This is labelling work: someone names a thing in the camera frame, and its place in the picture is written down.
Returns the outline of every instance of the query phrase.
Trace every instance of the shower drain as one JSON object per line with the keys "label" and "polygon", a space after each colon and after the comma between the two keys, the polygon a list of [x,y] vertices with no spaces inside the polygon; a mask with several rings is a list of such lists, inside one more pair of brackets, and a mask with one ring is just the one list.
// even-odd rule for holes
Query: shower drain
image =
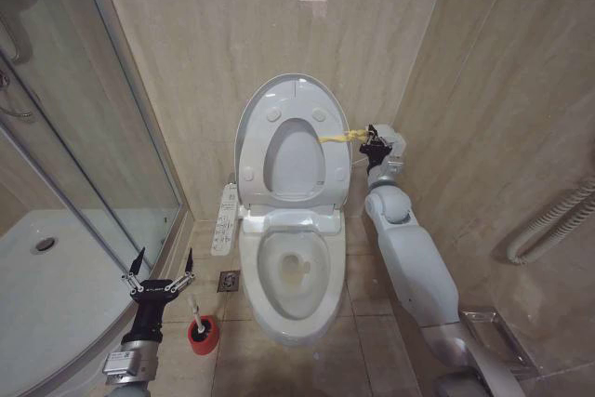
{"label": "shower drain", "polygon": [[35,249],[37,251],[47,251],[52,246],[54,246],[55,244],[56,244],[56,238],[55,237],[47,237],[46,239],[42,239],[41,241],[39,241],[35,245]]}

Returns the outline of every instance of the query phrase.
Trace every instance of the floor drain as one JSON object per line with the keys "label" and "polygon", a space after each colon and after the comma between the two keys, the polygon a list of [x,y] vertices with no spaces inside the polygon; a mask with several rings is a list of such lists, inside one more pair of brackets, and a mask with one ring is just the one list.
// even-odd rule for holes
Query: floor drain
{"label": "floor drain", "polygon": [[35,245],[35,249],[37,251],[47,251],[52,246],[54,246],[55,244],[56,244],[56,238],[55,237],[47,237],[46,239],[42,239],[41,241],[39,241]]}
{"label": "floor drain", "polygon": [[218,292],[237,292],[240,288],[240,271],[222,271],[219,274]]}

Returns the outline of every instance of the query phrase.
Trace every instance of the shower door handle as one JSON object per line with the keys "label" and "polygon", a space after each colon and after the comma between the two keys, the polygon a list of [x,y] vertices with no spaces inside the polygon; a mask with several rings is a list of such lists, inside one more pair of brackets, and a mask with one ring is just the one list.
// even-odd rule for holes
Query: shower door handle
{"label": "shower door handle", "polygon": [[[0,70],[0,92],[7,94],[8,86],[10,86],[10,78],[8,75]],[[29,118],[33,115],[32,112],[12,112],[9,109],[0,106],[0,112],[6,115],[14,116],[15,118]]]}

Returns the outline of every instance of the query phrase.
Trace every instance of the wall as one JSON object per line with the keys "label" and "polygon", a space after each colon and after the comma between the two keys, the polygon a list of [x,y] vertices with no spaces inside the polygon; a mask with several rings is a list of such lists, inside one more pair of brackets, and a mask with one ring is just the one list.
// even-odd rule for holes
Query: wall
{"label": "wall", "polygon": [[58,197],[0,134],[0,236],[34,209],[61,208]]}
{"label": "wall", "polygon": [[[351,127],[391,122],[435,0],[113,2],[192,212],[207,219],[232,172],[241,112],[262,83],[308,73],[335,93]],[[361,195],[363,166],[354,180]]]}
{"label": "wall", "polygon": [[462,302],[496,305],[534,357],[532,395],[595,388],[595,221],[535,264],[501,261],[593,172],[594,23],[595,0],[438,0],[395,120],[403,188]]}
{"label": "wall", "polygon": [[[6,25],[20,48],[16,73],[107,203],[176,208],[94,0],[0,0],[0,11],[0,43],[8,41]],[[2,101],[30,110],[33,105],[19,99],[26,95],[11,77]],[[78,206],[101,207],[79,169],[64,161],[68,154],[39,113],[29,121],[9,119],[7,125]]]}

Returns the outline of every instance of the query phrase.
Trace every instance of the toilet lid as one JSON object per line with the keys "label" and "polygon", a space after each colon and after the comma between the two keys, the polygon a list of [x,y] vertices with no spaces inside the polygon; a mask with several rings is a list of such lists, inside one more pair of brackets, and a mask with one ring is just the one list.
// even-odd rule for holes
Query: toilet lid
{"label": "toilet lid", "polygon": [[345,113],[320,81],[283,74],[245,107],[235,138],[235,176],[245,207],[343,205],[350,186],[350,143],[319,143],[349,131]]}

